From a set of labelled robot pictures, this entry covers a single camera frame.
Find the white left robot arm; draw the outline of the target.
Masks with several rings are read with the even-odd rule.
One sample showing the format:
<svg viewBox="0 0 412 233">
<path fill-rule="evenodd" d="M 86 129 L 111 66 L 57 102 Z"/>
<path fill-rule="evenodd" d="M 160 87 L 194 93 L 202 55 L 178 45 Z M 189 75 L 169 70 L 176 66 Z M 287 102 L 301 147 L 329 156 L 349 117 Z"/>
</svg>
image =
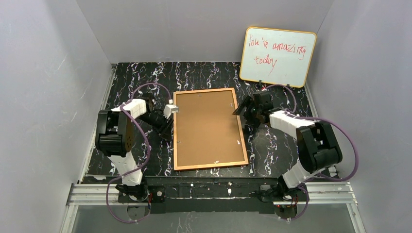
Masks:
<svg viewBox="0 0 412 233">
<path fill-rule="evenodd" d="M 137 186 L 143 180 L 141 168 L 132 155 L 137 120 L 149 124 L 162 139 L 170 141 L 172 115 L 178 111 L 179 108 L 172 99 L 168 100 L 164 109 L 155 109 L 151 94 L 144 94 L 113 109 L 99 111 L 95 147 L 114 163 L 123 185 Z"/>
</svg>

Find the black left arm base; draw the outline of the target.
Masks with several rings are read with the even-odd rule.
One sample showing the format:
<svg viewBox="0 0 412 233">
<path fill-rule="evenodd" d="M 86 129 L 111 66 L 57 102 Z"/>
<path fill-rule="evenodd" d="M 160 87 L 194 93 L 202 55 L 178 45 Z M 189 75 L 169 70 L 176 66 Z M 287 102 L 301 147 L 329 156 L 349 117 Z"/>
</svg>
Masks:
<svg viewBox="0 0 412 233">
<path fill-rule="evenodd" d="M 165 201 L 165 187 L 159 185 L 126 186 L 118 184 L 115 187 L 119 191 L 119 203 L 162 203 Z"/>
</svg>

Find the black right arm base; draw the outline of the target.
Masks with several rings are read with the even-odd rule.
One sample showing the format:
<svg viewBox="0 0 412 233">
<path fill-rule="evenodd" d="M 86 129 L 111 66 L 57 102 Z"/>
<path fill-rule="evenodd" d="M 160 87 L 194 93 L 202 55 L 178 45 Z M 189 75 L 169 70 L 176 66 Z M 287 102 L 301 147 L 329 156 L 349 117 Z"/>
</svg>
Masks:
<svg viewBox="0 0 412 233">
<path fill-rule="evenodd" d="M 279 184 L 261 185 L 256 195 L 262 202 L 283 201 L 286 205 L 296 205 L 300 201 L 309 201 L 309 194 L 305 185 L 292 189 L 282 187 Z"/>
</svg>

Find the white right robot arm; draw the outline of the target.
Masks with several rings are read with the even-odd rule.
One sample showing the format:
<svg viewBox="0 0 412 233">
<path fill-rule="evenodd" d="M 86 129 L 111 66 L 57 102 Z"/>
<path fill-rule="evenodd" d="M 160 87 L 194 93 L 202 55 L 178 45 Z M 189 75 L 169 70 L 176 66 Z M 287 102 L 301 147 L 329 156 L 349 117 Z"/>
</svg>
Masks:
<svg viewBox="0 0 412 233">
<path fill-rule="evenodd" d="M 331 124 L 299 119 L 286 110 L 275 108 L 267 91 L 246 96 L 233 114 L 243 115 L 250 126 L 266 124 L 296 139 L 298 161 L 278 179 L 278 187 L 283 191 L 297 188 L 311 176 L 343 159 Z"/>
</svg>

